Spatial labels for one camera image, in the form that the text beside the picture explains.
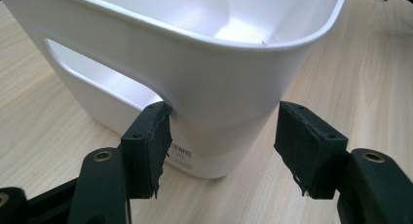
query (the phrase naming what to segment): white plastic container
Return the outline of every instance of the white plastic container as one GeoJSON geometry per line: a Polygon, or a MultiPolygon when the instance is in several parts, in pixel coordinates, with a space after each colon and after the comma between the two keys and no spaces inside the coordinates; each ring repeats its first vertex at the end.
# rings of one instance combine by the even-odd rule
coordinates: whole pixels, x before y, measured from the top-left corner
{"type": "Polygon", "coordinates": [[[168,160],[199,177],[243,158],[344,0],[3,0],[97,120],[122,134],[172,108],[168,160]]]}

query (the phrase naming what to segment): wooden table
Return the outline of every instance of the wooden table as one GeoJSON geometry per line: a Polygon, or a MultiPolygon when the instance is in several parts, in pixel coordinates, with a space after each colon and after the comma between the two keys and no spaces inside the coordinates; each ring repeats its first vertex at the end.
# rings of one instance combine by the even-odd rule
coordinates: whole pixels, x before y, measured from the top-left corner
{"type": "MultiPolygon", "coordinates": [[[[347,0],[284,100],[346,135],[349,150],[393,157],[413,178],[413,5],[347,0]]],[[[196,178],[164,165],[158,200],[132,201],[133,223],[339,223],[334,201],[301,197],[274,150],[277,112],[236,170],[196,178]]],[[[0,187],[28,198],[76,177],[120,135],[80,107],[0,2],[0,187]]]]}

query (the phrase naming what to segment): light wood surface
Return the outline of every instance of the light wood surface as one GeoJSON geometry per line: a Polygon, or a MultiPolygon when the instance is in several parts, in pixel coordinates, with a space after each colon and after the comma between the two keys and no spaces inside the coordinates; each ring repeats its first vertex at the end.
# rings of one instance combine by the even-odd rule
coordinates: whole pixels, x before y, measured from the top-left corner
{"type": "MultiPolygon", "coordinates": [[[[347,0],[284,100],[393,157],[413,178],[413,5],[347,0]]],[[[273,148],[277,111],[226,177],[164,165],[158,200],[132,201],[133,223],[339,223],[333,201],[301,197],[273,148]]],[[[0,2],[0,187],[28,198],[78,175],[83,158],[120,135],[94,121],[0,2]]]]}

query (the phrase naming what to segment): white plastic basket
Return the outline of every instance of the white plastic basket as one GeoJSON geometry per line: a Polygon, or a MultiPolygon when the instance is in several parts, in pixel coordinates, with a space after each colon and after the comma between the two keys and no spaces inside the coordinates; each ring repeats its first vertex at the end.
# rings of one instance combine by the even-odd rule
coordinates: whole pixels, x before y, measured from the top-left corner
{"type": "Polygon", "coordinates": [[[172,108],[169,161],[199,177],[243,158],[344,0],[3,0],[97,120],[123,133],[172,108]]]}

